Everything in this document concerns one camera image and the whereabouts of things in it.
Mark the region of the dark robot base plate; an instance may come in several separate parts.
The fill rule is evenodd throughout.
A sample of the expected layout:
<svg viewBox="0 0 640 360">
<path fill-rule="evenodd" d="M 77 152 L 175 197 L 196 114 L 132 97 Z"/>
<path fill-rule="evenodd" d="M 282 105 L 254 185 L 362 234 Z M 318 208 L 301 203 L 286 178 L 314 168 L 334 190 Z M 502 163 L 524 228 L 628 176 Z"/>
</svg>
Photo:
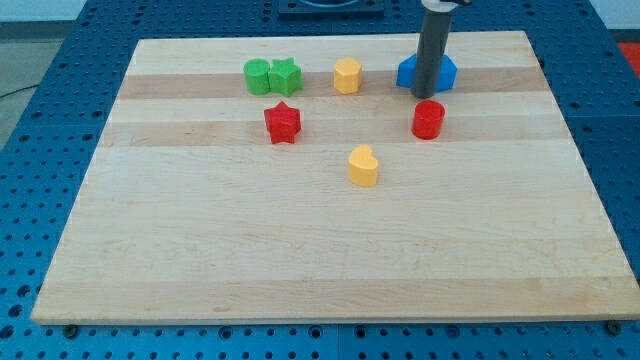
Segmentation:
<svg viewBox="0 0 640 360">
<path fill-rule="evenodd" d="M 278 0 L 279 17 L 383 15 L 384 0 Z"/>
</svg>

